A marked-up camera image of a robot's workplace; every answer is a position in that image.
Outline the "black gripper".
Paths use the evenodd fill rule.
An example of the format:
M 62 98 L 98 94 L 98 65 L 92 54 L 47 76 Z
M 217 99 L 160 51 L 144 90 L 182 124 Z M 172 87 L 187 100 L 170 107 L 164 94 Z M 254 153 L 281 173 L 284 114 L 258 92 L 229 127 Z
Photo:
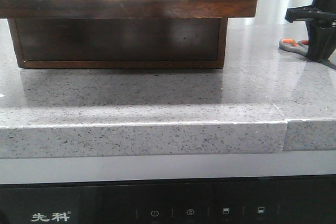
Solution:
M 309 60 L 328 60 L 335 51 L 335 0 L 313 0 L 311 5 L 289 8 L 285 20 L 307 21 Z

